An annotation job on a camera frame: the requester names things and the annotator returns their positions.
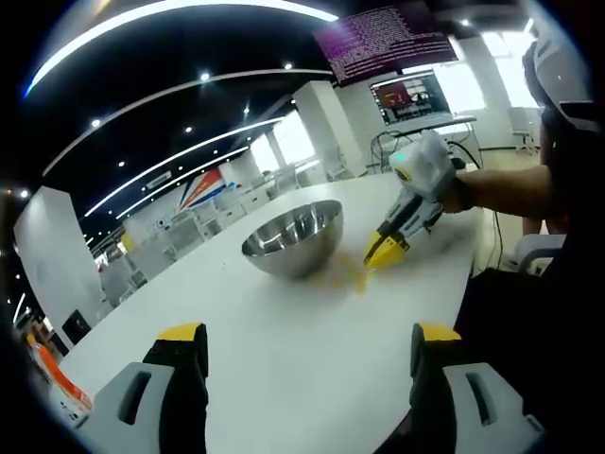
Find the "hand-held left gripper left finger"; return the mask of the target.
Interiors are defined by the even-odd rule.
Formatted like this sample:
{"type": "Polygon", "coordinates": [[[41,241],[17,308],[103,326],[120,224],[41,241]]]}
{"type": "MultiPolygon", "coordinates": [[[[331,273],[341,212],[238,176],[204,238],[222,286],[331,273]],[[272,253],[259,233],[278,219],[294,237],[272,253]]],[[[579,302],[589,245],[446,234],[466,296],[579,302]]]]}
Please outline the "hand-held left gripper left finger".
{"type": "Polygon", "coordinates": [[[168,328],[96,394],[78,436],[93,453],[205,453],[208,375],[206,325],[168,328]]]}

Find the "person's right hand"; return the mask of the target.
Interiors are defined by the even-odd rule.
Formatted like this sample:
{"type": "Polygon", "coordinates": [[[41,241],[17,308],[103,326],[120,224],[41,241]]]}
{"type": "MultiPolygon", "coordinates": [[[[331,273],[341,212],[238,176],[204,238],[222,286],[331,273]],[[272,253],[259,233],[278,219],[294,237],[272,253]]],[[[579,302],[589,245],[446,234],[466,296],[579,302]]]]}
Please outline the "person's right hand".
{"type": "Polygon", "coordinates": [[[441,196],[443,211],[450,214],[469,209],[467,187],[464,181],[455,178],[441,196]]]}

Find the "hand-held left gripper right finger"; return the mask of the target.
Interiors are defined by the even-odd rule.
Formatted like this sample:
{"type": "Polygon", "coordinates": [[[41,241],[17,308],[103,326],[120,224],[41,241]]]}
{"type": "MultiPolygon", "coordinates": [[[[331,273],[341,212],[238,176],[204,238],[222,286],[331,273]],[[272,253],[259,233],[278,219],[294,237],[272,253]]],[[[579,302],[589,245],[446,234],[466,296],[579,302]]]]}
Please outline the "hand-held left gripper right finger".
{"type": "Polygon", "coordinates": [[[379,453],[534,453],[544,428],[524,399],[452,328],[416,323],[409,411],[379,453]]]}

